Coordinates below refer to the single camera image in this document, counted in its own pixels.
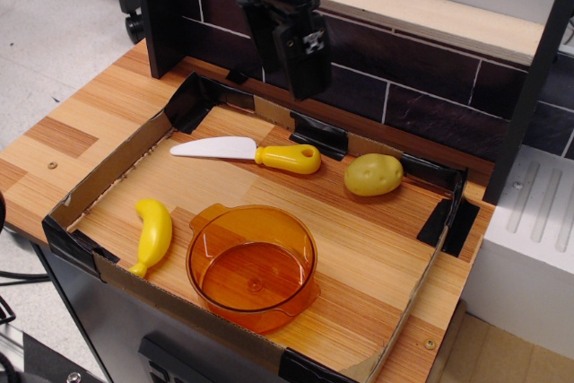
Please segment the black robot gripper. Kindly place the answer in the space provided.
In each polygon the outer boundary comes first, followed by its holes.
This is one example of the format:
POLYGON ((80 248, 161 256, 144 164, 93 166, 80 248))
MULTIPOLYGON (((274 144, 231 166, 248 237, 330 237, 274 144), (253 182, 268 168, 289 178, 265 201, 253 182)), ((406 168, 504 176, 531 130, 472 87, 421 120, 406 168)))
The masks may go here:
POLYGON ((296 100, 325 91, 332 82, 331 41, 324 17, 311 10, 320 0, 236 0, 244 6, 265 76, 281 76, 296 100))

